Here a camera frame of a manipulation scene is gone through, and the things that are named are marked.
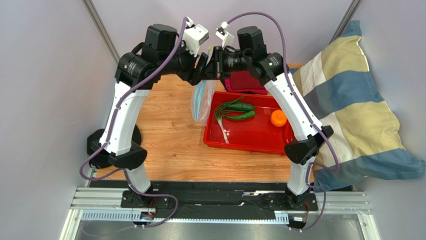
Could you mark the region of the clear zip top bag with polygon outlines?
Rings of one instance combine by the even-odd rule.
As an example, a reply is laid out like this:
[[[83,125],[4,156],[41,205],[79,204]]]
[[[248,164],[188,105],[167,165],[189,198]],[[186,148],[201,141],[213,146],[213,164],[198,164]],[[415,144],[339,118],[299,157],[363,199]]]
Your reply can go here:
[[[192,119],[202,126],[207,125],[217,85],[216,80],[202,80],[193,87],[190,101],[191,115]]]

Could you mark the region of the green onion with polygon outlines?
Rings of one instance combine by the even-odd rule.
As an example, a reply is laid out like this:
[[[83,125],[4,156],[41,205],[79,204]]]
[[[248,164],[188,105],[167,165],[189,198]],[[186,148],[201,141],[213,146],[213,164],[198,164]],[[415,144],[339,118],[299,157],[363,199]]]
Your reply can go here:
[[[232,101],[224,102],[224,103],[220,104],[219,106],[217,106],[213,111],[213,115],[215,116],[216,121],[219,124],[219,127],[221,129],[221,133],[223,135],[223,139],[224,139],[226,144],[229,143],[229,140],[228,140],[227,132],[226,132],[224,126],[223,126],[223,118],[224,118],[225,114],[227,114],[227,113],[233,113],[233,112],[245,113],[246,112],[246,110],[229,108],[229,105],[237,103],[238,100],[240,100],[241,98],[243,98],[243,97],[239,97],[239,98],[232,100]]]

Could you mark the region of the orange fruit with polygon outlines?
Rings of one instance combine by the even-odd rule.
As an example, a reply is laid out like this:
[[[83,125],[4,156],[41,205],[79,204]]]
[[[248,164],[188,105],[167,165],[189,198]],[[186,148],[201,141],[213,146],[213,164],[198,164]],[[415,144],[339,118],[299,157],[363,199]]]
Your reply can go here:
[[[285,115],[285,113],[280,110],[274,110],[271,114],[270,114],[270,122],[275,126],[275,127],[283,127],[286,123],[287,123],[288,119],[287,116]]]

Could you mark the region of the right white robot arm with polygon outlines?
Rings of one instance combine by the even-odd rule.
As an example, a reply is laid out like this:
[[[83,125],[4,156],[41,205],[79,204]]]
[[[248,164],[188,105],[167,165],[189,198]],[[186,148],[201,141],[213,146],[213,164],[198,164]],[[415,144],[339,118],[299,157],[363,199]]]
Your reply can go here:
[[[223,22],[216,35],[221,46],[214,47],[206,67],[209,80],[224,80],[230,73],[248,71],[273,96],[287,117],[295,139],[284,147],[291,160],[290,179],[284,195],[284,203],[290,209],[304,206],[311,187],[311,167],[323,144],[328,143],[334,131],[323,126],[309,109],[289,72],[283,56],[269,53],[263,33],[256,26],[247,26],[237,31],[239,49],[233,50],[234,37]]]

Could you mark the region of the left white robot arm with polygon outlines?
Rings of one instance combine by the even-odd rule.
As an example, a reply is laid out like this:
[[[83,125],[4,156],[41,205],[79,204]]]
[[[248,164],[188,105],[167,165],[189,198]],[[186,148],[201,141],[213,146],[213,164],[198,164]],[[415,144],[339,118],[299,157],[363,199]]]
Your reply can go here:
[[[153,85],[162,76],[177,75],[191,85],[203,77],[207,55],[199,53],[209,38],[208,30],[187,21],[180,31],[164,24],[147,28],[145,40],[118,61],[114,98],[105,128],[87,138],[89,164],[123,170],[133,196],[143,203],[153,200],[151,182],[144,166],[147,151],[136,121]]]

